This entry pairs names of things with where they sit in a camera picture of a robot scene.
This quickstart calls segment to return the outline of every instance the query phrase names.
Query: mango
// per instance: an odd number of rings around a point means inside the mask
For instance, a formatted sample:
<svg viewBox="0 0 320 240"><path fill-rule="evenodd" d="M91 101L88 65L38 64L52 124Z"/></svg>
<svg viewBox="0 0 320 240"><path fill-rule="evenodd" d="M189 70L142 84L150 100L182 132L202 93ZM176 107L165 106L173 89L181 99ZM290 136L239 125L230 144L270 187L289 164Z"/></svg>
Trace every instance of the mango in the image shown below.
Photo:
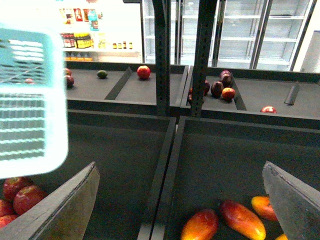
<svg viewBox="0 0 320 240"><path fill-rule="evenodd" d="M251 204L260 217L274 222L278 221L268 196L255 196L252 198Z"/></svg>
<svg viewBox="0 0 320 240"><path fill-rule="evenodd" d="M264 240L266 238L266 228L263 222L242 204L233 200L225 200L220 204L219 212L231 229L250 240Z"/></svg>
<svg viewBox="0 0 320 240"><path fill-rule="evenodd" d="M184 225L181 240L210 240L218 230L218 221L211 209L197 212Z"/></svg>

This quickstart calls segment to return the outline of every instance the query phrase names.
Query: gray produce bin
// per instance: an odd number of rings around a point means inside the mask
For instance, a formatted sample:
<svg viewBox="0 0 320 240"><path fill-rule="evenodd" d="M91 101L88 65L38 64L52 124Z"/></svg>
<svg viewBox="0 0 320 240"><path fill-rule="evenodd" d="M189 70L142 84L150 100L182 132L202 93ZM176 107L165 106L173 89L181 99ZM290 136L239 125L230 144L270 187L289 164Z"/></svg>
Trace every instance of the gray produce bin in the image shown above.
<svg viewBox="0 0 320 240"><path fill-rule="evenodd" d="M138 67L151 70L148 80L140 80ZM156 65L147 63L66 62L74 77L74 87L67 90L69 109L157 115ZM105 70L106 79L97 72ZM170 66L170 112L178 117L189 66Z"/></svg>
<svg viewBox="0 0 320 240"><path fill-rule="evenodd" d="M191 216L204 208L217 210L221 200L254 211L251 199L267 195L266 161L320 190L320 130L181 116L152 240L180 239ZM278 222L262 221L266 240L283 233ZM220 220L213 239L247 238Z"/></svg>
<svg viewBox="0 0 320 240"><path fill-rule="evenodd" d="M223 70L233 73L236 96L228 103L214 99L209 91L203 98L202 118L319 129L319 73L209 67L206 79L210 85L219 80ZM190 67L181 101L180 113L183 116L191 115L187 98L193 83L192 74L193 66ZM299 88L294 105L286 104L285 100L297 81ZM264 106L275 107L277 114L260 112Z"/></svg>
<svg viewBox="0 0 320 240"><path fill-rule="evenodd" d="M175 123L174 117L69 110L65 163L32 179L51 193L96 162L100 182L84 240L147 240Z"/></svg>

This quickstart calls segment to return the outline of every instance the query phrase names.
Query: display refrigerator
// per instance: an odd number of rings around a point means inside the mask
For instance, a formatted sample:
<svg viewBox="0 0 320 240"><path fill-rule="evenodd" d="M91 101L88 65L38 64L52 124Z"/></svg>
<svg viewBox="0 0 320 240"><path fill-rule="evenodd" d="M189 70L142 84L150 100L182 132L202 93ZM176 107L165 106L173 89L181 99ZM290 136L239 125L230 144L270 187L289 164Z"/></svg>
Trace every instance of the display refrigerator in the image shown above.
<svg viewBox="0 0 320 240"><path fill-rule="evenodd" d="M178 11L179 3L171 0L171 16L170 16L170 63L177 64L177 52L179 41L178 37ZM142 47L143 62L149 64L156 63L156 43L155 43L155 11L152 0L141 1L141 24L142 24Z"/></svg>
<svg viewBox="0 0 320 240"><path fill-rule="evenodd" d="M217 0L209 67L292 71L317 0ZM144 61L154 63L152 0L142 0ZM171 63L193 65L199 0L171 2Z"/></svg>

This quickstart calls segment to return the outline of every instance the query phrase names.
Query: white wall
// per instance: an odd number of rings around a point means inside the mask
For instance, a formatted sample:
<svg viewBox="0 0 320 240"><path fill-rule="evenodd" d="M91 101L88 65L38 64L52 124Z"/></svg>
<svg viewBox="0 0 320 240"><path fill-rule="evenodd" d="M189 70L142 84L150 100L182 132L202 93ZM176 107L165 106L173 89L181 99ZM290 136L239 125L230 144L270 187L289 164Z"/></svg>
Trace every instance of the white wall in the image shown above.
<svg viewBox="0 0 320 240"><path fill-rule="evenodd" d="M304 37L304 40L301 45L299 55L296 59L296 63L295 63L293 71L295 71L295 72L301 71L302 64L304 62L311 38L312 38L315 30L320 30L320 0L318 0L315 5L308 29L305 33L305 37Z"/></svg>

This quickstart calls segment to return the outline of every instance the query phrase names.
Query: plum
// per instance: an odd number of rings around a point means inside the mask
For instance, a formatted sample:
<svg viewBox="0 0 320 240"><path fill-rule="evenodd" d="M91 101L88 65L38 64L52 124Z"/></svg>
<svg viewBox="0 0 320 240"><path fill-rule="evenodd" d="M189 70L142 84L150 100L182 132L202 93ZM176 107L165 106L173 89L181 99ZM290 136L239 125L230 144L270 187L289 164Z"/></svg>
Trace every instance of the plum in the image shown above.
<svg viewBox="0 0 320 240"><path fill-rule="evenodd" d="M220 73L219 82L222 82L224 88L231 88L233 86L234 75L228 70L224 70Z"/></svg>
<svg viewBox="0 0 320 240"><path fill-rule="evenodd" d="M209 90L210 90L210 83L207 80L205 80L205 83L204 83L204 95L207 95Z"/></svg>
<svg viewBox="0 0 320 240"><path fill-rule="evenodd" d="M211 86L211 94L215 99L220 98L222 91L224 90L224 85L220 81L215 81Z"/></svg>

